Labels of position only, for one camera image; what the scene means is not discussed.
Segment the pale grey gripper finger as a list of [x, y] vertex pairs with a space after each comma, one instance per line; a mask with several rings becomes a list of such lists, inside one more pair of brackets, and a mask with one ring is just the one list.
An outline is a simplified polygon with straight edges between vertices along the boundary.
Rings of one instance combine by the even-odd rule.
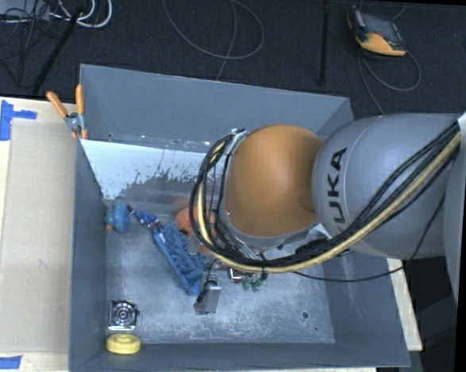
[[200, 293], [197, 296], [195, 303], [194, 303], [194, 311], [196, 312], [197, 315], [202, 315], [206, 313], [207, 310], [207, 301], [209, 299], [209, 288], [210, 288], [210, 283], [211, 279], [210, 276], [207, 275], [204, 278], [204, 282], [202, 284], [202, 287], [200, 289]]
[[203, 312], [205, 314], [215, 313], [218, 310], [218, 302], [221, 296], [221, 286], [217, 284], [207, 284], [206, 287], [206, 302]]

